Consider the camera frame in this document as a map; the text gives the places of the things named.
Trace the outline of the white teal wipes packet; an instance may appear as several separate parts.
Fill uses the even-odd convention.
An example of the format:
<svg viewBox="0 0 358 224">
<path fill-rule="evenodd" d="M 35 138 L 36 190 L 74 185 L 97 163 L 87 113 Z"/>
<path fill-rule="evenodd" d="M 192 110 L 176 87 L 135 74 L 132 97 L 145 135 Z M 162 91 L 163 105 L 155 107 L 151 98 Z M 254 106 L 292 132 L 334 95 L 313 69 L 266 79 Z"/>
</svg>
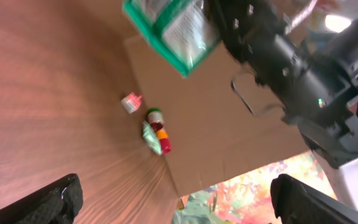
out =
<svg viewBox="0 0 358 224">
<path fill-rule="evenodd" d="M 152 129 L 151 125 L 146 121 L 142 122 L 142 137 L 151 151 L 153 151 L 159 156 L 162 155 L 162 147 L 160 141 L 154 130 Z"/>
</svg>

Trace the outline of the red sauce bottle green cap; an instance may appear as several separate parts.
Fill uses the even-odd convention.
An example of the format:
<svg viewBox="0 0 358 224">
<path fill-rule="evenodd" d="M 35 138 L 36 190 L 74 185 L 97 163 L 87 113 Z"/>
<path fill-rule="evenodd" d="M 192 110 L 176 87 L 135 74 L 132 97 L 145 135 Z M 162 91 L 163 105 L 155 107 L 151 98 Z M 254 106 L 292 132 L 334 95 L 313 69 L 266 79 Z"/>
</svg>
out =
<svg viewBox="0 0 358 224">
<path fill-rule="evenodd" d="M 162 154 L 167 154 L 172 150 L 172 145 L 171 142 L 169 140 L 168 134 L 166 132 L 166 130 L 159 129 L 156 132 L 156 135 L 158 137 L 158 140 L 160 141 L 160 145 L 161 145 L 161 149 L 162 149 Z"/>
</svg>

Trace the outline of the orange red tissue packet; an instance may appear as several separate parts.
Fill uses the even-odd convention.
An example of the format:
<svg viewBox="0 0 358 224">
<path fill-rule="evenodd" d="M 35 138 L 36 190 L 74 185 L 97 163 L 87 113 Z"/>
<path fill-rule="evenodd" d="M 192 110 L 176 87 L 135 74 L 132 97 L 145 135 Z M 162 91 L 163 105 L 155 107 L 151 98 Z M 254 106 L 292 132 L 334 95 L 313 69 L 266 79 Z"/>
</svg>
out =
<svg viewBox="0 0 358 224">
<path fill-rule="evenodd" d="M 132 114 L 140 108 L 142 99 L 142 95 L 131 92 L 121 100 L 121 104 L 129 114 Z"/>
</svg>

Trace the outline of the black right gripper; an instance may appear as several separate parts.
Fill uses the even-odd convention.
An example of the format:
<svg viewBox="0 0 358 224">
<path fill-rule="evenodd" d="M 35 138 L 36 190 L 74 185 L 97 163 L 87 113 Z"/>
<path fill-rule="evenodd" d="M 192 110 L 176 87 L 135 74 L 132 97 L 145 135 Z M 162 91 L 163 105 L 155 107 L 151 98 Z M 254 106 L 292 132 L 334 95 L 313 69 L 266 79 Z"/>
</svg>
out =
<svg viewBox="0 0 358 224">
<path fill-rule="evenodd" d="M 270 1 L 211 0 L 212 21 L 228 52 L 248 63 L 259 80 L 270 87 L 285 86 L 282 70 L 290 64 L 291 41 Z"/>
</svg>

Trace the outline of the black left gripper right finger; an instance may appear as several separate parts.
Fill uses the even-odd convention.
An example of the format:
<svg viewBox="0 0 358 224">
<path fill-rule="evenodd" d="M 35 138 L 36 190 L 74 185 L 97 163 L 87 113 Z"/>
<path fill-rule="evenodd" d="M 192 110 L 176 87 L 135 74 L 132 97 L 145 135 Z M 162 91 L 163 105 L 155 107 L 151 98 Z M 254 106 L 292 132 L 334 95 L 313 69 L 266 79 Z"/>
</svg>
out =
<svg viewBox="0 0 358 224">
<path fill-rule="evenodd" d="M 287 174 L 270 184 L 276 218 L 282 224 L 358 224 L 358 211 Z"/>
</svg>

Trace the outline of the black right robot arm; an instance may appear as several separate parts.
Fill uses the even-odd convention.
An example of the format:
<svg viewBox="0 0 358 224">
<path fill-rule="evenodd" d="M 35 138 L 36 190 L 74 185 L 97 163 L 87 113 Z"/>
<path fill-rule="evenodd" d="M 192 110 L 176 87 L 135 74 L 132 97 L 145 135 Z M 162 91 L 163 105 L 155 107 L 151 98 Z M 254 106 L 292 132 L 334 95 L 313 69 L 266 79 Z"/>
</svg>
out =
<svg viewBox="0 0 358 224">
<path fill-rule="evenodd" d="M 322 33 L 320 50 L 295 45 L 289 33 L 315 8 L 304 3 L 279 17 L 269 1 L 211 1 L 227 51 L 271 89 L 321 164 L 337 199 L 358 211 L 358 19 L 338 33 Z"/>
</svg>

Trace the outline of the green 3M gloves packet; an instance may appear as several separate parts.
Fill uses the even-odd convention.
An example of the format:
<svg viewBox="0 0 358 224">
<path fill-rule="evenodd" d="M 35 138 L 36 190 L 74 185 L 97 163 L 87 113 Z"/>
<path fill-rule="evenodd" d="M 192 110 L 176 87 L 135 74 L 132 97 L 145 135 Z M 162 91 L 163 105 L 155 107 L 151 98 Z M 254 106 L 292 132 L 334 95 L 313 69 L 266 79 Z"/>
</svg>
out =
<svg viewBox="0 0 358 224">
<path fill-rule="evenodd" d="M 146 42 L 183 78 L 220 41 L 206 0 L 127 0 L 122 8 Z"/>
</svg>

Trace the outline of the green lid clear jar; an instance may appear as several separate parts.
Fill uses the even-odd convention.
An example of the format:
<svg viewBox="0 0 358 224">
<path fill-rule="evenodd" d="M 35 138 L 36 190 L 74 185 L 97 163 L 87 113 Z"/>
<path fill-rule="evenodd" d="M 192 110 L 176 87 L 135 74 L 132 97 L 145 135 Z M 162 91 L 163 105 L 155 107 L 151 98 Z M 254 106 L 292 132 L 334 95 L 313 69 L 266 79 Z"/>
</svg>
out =
<svg viewBox="0 0 358 224">
<path fill-rule="evenodd" d="M 151 108 L 147 111 L 147 121 L 154 131 L 162 129 L 165 123 L 159 108 Z"/>
</svg>

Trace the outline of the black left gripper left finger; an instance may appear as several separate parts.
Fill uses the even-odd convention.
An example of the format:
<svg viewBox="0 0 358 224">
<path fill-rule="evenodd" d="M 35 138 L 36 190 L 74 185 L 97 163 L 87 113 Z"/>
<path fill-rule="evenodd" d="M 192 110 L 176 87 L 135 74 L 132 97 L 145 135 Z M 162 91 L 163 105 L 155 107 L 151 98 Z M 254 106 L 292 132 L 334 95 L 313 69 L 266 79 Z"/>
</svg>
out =
<svg viewBox="0 0 358 224">
<path fill-rule="evenodd" d="M 72 173 L 0 209 L 0 224 L 72 224 L 82 206 L 80 179 Z"/>
</svg>

